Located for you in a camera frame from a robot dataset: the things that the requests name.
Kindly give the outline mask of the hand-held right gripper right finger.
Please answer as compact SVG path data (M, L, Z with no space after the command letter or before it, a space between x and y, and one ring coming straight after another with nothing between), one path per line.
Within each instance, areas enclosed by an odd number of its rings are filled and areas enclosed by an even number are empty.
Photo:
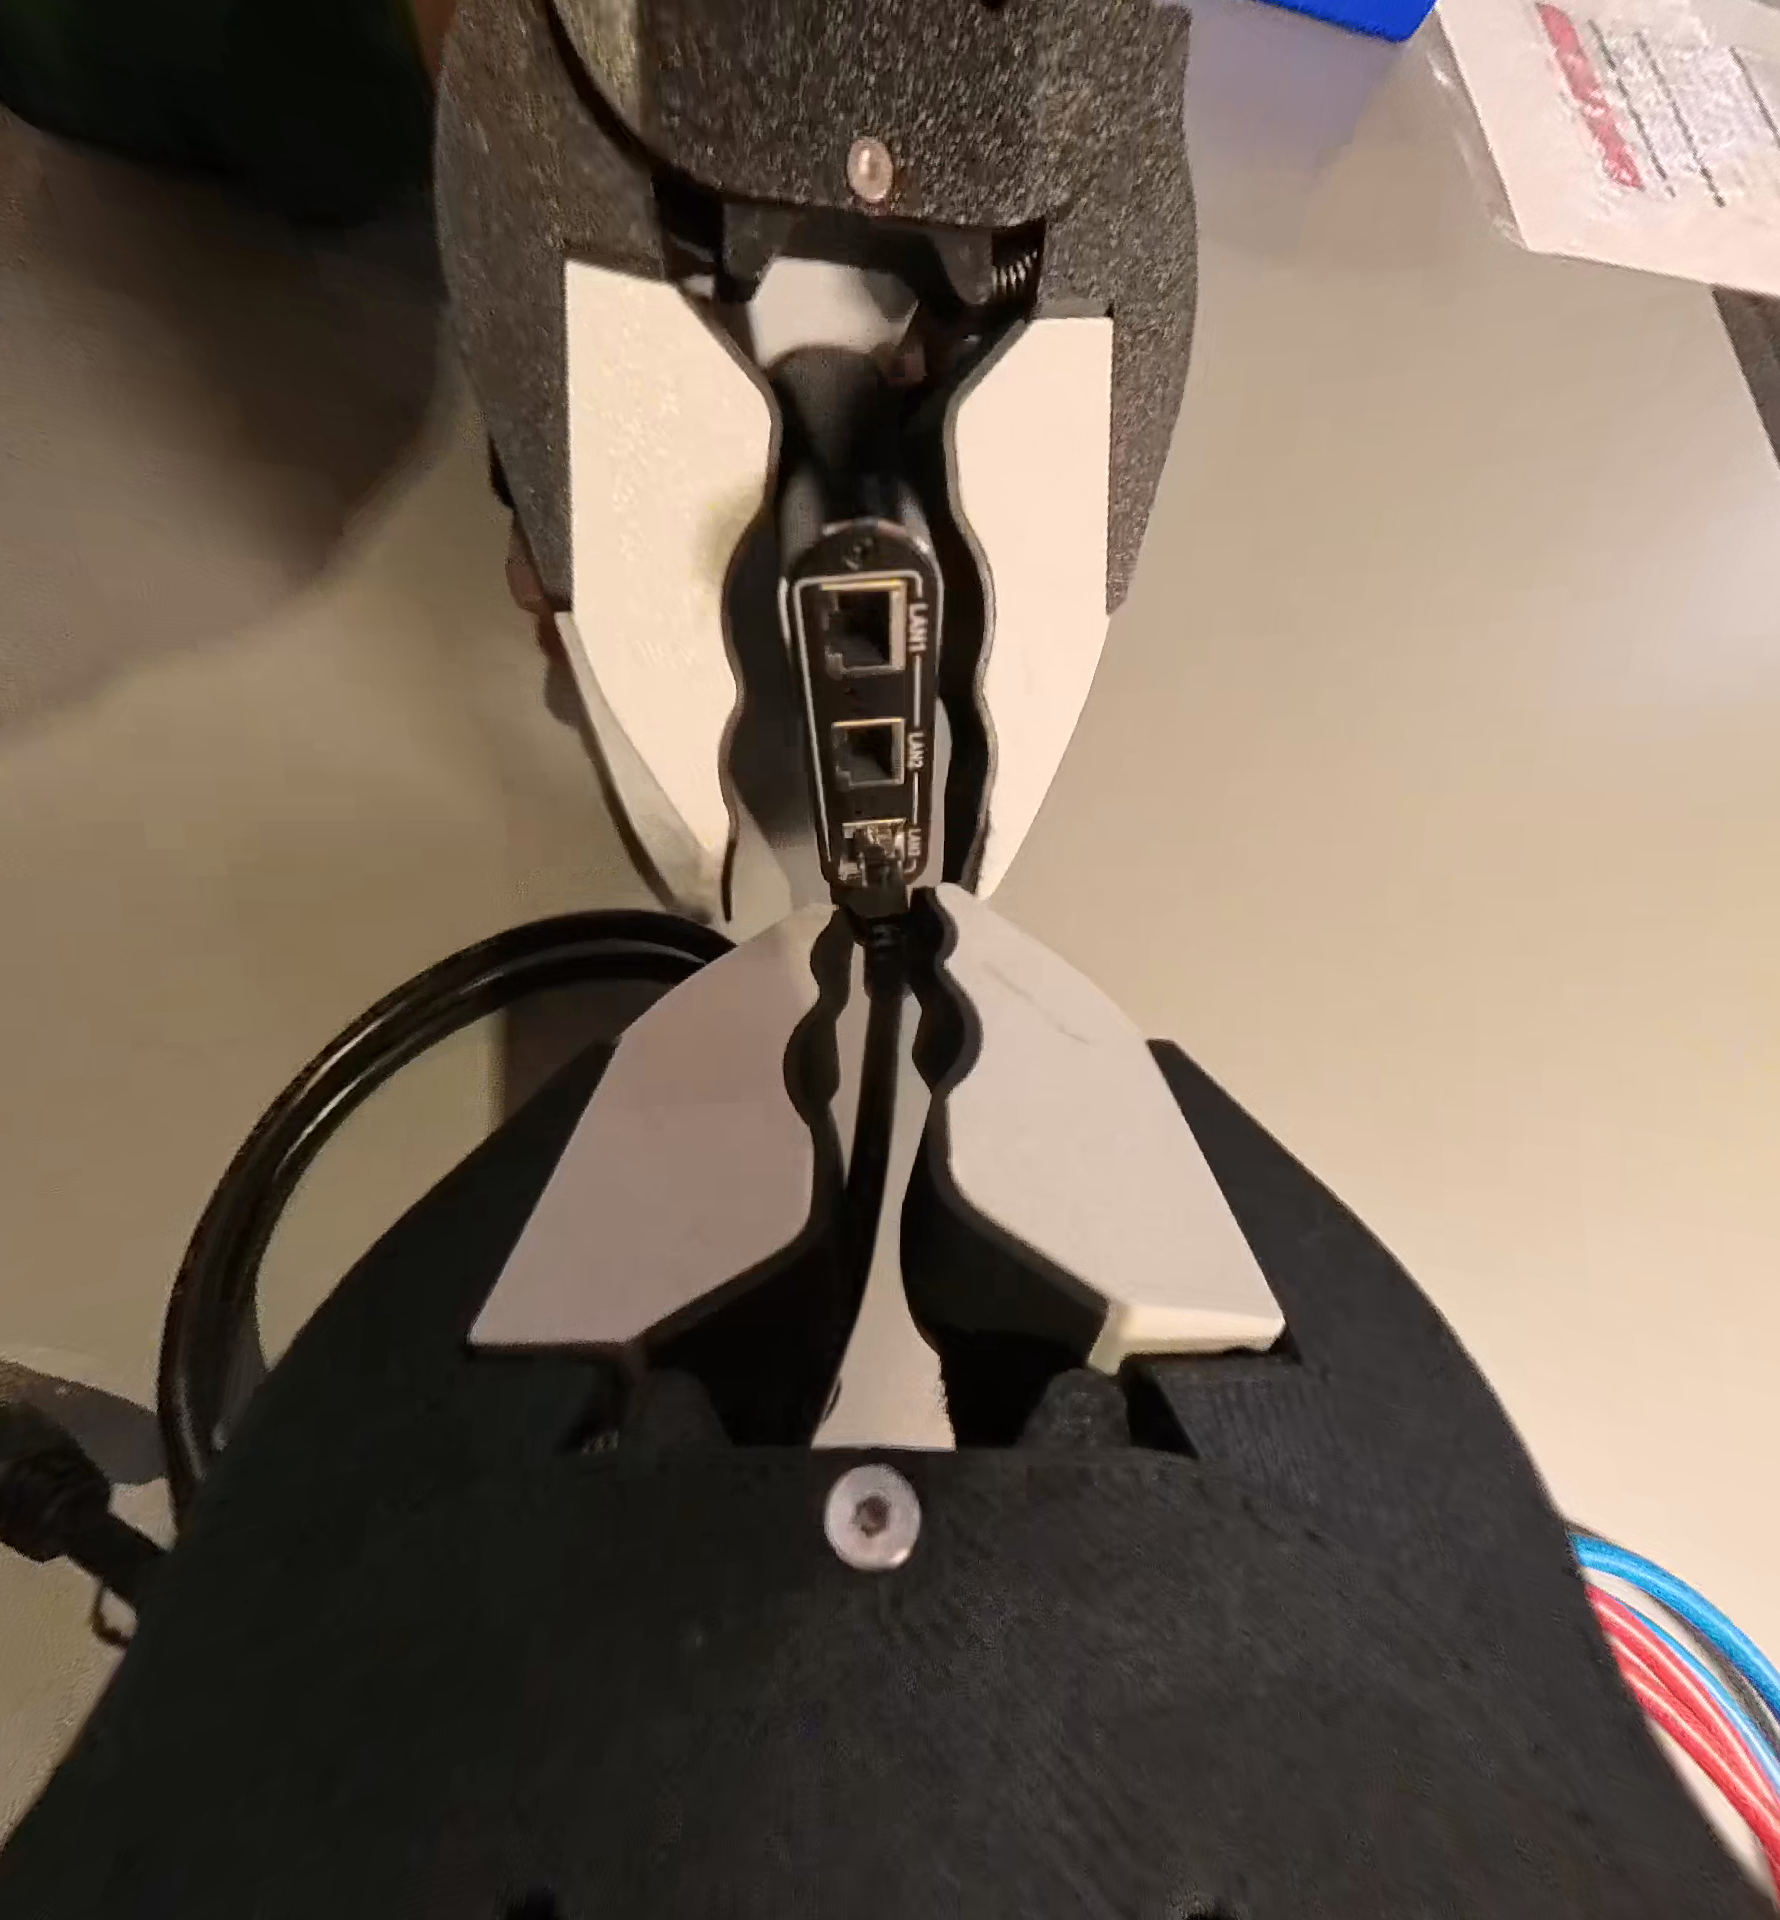
M902 1288L937 1358L1114 1374L1273 1346L1284 1309L1137 1025L956 885L922 933Z

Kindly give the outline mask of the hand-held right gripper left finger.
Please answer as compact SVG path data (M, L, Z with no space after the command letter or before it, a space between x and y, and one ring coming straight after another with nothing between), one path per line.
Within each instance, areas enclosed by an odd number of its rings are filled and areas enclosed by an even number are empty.
M851 933L796 912L710 960L613 1044L469 1327L491 1353L650 1357L751 1304L757 1354L836 1373Z

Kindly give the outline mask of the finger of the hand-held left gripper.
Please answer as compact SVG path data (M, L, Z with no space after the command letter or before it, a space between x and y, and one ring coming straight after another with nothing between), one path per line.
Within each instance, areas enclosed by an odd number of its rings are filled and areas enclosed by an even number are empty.
M996 893L1015 863L1109 636L1114 347L1105 316L1021 321L950 398L950 506L983 607L969 894Z
M767 502L779 415L686 290L570 260L567 609L556 617L613 815L675 912L730 911L740 680L727 592Z

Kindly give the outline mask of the black ethernet port adapter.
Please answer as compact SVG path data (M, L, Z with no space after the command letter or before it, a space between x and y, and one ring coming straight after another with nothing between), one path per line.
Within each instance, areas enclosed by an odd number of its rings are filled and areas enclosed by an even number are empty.
M805 725L812 828L856 923L908 914L930 863L945 577L908 396L854 348L771 369L778 617Z

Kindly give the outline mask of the laminated instruction sheet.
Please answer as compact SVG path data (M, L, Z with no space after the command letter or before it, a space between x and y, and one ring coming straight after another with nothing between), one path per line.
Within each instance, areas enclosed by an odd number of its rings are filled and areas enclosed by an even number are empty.
M1780 303L1780 4L1443 3L1432 26L1526 255Z

